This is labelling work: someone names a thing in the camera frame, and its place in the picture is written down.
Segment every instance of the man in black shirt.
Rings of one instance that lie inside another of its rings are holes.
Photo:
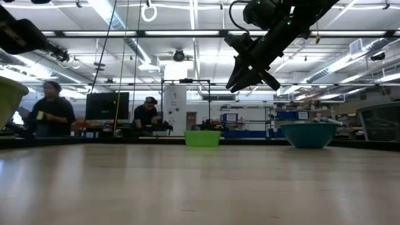
[[[29,114],[30,130],[37,138],[71,135],[75,121],[74,109],[64,97],[59,97],[61,86],[54,81],[43,84],[44,98],[40,99]]]
[[[142,129],[147,125],[156,124],[161,119],[157,115],[156,104],[157,100],[155,98],[147,97],[144,104],[135,109],[134,123],[136,128]]]

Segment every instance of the wooden table surface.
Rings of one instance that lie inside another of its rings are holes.
[[[0,152],[1,225],[400,224],[400,154],[87,144]]]

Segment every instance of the hand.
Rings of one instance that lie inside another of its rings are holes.
[[[52,114],[49,114],[49,113],[45,113],[45,115],[46,115],[46,119],[47,119],[48,121],[57,121],[57,119],[58,119],[57,116],[52,115]]]

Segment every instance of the t-shirt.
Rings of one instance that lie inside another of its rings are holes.
[[[134,121],[140,119],[142,127],[151,124],[151,119],[157,116],[157,109],[154,108],[152,111],[146,111],[144,105],[140,105],[135,109],[134,112]]]
[[[36,117],[39,111],[66,118],[68,123],[47,121],[46,118],[38,121]],[[31,121],[30,128],[33,131],[38,131],[39,128],[41,137],[60,137],[71,135],[71,124],[75,121],[75,114],[73,106],[64,97],[58,97],[53,101],[47,101],[46,98],[42,98],[33,106],[29,118]]]

